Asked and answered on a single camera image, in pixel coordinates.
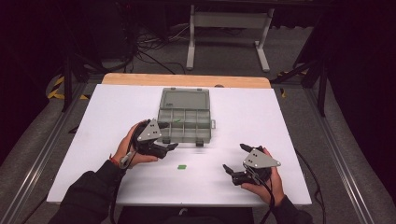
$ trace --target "hand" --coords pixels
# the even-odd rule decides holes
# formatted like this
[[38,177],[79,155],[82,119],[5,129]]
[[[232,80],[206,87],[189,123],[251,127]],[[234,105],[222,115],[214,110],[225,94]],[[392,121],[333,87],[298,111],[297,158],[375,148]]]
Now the hand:
[[[271,154],[268,152],[266,148],[264,148],[264,153],[272,158]],[[283,192],[282,179],[280,178],[280,175],[277,172],[276,167],[271,167],[271,178],[266,182],[269,188],[271,188],[271,181],[272,181],[272,192],[275,198],[275,206],[279,206],[283,198],[285,197],[285,193]],[[241,185],[241,188],[247,189],[248,191],[259,195],[260,198],[265,203],[270,204],[271,195],[268,192],[268,190],[265,188],[265,186],[244,183]]]
[[[119,148],[117,149],[116,154],[113,156],[113,159],[115,161],[120,162],[120,159],[126,155],[126,153],[128,151],[129,141],[131,140],[131,137],[134,134],[134,130],[136,129],[136,127],[139,123],[135,124],[131,128],[131,130],[129,130],[128,134],[121,140]],[[158,160],[157,157],[141,155],[139,153],[136,153],[136,155],[134,156],[134,147],[133,146],[131,146],[131,152],[132,152],[132,154],[131,154],[130,158],[134,157],[134,159],[132,160],[131,165],[128,168],[132,168],[133,166],[135,166],[141,162],[151,162],[151,161]]]

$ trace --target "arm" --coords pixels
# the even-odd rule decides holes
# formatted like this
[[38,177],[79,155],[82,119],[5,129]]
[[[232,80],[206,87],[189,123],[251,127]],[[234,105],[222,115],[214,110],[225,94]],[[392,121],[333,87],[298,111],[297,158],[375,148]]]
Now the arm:
[[[61,206],[49,223],[101,223],[108,216],[108,208],[113,200],[114,189],[122,178],[122,170],[117,161],[125,156],[129,141],[134,133],[136,125],[122,139],[116,154],[110,160],[105,161],[102,167],[95,173],[84,173],[67,190]],[[153,156],[144,156],[136,153],[131,167],[140,162],[158,160]]]
[[[264,153],[268,156],[271,154],[265,148]],[[282,179],[277,172],[276,167],[271,168],[271,178],[268,180],[267,185],[271,186],[272,181],[272,192],[275,198],[275,207],[273,209],[273,214],[276,218],[276,222],[279,224],[311,224],[313,223],[312,216],[305,211],[297,210],[297,208],[291,203],[288,196],[283,192]],[[265,203],[270,203],[271,196],[268,190],[264,186],[252,185],[252,184],[242,184],[242,189],[247,189],[257,195]]]

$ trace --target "person's left hand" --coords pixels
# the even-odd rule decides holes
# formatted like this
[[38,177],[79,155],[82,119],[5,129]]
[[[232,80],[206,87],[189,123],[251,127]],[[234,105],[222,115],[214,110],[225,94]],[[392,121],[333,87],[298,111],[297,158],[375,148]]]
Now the person's left hand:
[[[113,159],[115,161],[120,162],[120,159],[126,155],[126,153],[128,151],[129,141],[131,140],[132,134],[134,134],[134,130],[136,129],[137,124],[135,124],[131,128],[131,130],[129,130],[128,134],[121,140],[119,148],[117,149],[116,154],[113,156]],[[132,160],[131,165],[128,168],[132,168],[133,166],[135,166],[141,162],[151,162],[151,161],[158,160],[157,157],[141,155],[139,153],[136,153],[136,155],[134,156],[134,146],[131,146],[131,152],[132,152],[132,154],[131,154],[130,158],[134,157],[134,159]]]

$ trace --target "triangular metal plate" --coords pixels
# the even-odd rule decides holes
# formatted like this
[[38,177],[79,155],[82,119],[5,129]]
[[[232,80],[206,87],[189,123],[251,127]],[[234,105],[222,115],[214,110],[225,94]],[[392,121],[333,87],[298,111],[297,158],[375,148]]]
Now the triangular metal plate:
[[244,164],[253,168],[280,166],[280,162],[253,148],[244,160]]
[[137,137],[137,141],[146,141],[151,139],[157,139],[161,137],[160,127],[156,119],[152,119],[148,126],[143,130],[143,132]]

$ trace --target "white metal stand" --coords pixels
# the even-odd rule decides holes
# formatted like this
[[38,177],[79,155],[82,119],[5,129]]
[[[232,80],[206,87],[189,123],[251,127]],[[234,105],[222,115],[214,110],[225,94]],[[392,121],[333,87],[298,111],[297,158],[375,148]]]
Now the white metal stand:
[[223,13],[223,12],[195,12],[194,6],[191,6],[190,16],[190,44],[187,54],[188,70],[194,67],[195,53],[195,27],[232,27],[232,28],[250,28],[262,29],[262,38],[255,41],[257,54],[259,55],[262,71],[269,72],[270,67],[262,49],[265,38],[270,28],[271,19],[274,10],[271,8],[268,13]]

